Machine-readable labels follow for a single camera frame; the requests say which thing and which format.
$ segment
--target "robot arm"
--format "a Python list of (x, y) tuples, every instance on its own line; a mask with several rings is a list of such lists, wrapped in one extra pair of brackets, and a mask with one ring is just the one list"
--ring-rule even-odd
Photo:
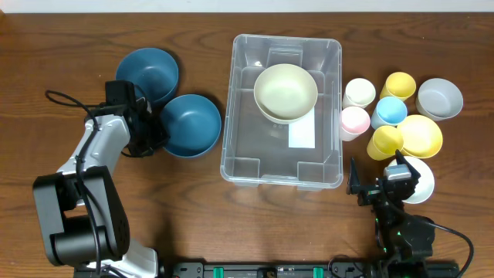
[[(130, 240), (124, 207), (111, 175), (120, 152), (128, 147), (132, 156), (143, 157), (164, 146), (167, 133), (153, 117), (145, 98), (135, 99), (134, 85), (126, 81), (106, 84), (106, 102), (92, 110), (98, 122), (83, 157), (83, 180), (93, 208), (102, 266), (112, 266), (128, 277), (157, 276), (154, 250)], [(85, 132), (69, 160), (52, 175), (38, 177), (33, 193), (46, 255), (55, 266), (70, 265), (77, 277), (95, 277), (96, 245), (88, 215), (67, 217), (84, 205), (76, 179), (76, 159), (90, 140), (94, 122), (86, 119)]]

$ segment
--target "yellow cup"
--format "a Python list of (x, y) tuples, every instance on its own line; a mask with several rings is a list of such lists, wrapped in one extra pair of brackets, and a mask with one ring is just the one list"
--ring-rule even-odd
[(393, 73), (387, 77), (383, 90), (379, 98), (397, 97), (400, 100), (406, 100), (415, 93), (417, 84), (413, 77), (408, 73)]
[(442, 132), (431, 119), (422, 115), (406, 117), (397, 129), (403, 134), (402, 154), (416, 158), (431, 158), (442, 147)]
[(382, 126), (376, 129), (367, 145), (367, 153), (374, 160), (384, 160), (394, 155), (396, 150), (403, 149), (403, 136), (392, 126)]

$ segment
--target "white wall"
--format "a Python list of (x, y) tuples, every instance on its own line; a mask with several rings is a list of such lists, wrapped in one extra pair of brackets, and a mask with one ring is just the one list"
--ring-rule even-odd
[(494, 0), (0, 0), (16, 12), (494, 12)]

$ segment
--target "white bowl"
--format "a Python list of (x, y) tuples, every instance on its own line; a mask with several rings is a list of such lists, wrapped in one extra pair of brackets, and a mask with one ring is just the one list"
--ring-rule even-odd
[[(431, 197), (432, 192), (434, 191), (434, 174), (432, 174), (432, 170), (422, 160), (411, 156), (405, 156), (404, 159), (420, 173), (421, 177), (418, 179), (418, 184), (415, 186), (415, 193), (403, 202), (408, 204), (419, 204), (425, 202), (425, 200)], [(394, 159), (388, 166), (395, 165), (396, 159)]]
[(261, 113), (270, 121), (291, 124), (316, 105), (316, 81), (299, 66), (271, 66), (255, 81), (254, 99)]

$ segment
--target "gray plastic container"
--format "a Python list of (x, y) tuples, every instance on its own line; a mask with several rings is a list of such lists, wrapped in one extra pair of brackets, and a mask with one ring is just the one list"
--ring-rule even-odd
[[(220, 172), (236, 185), (336, 188), (343, 180), (339, 135), (341, 44), (334, 39), (239, 35), (233, 42)], [(254, 101), (254, 83), (266, 68), (301, 66), (319, 90), (315, 148), (288, 146), (288, 125), (266, 119)]]

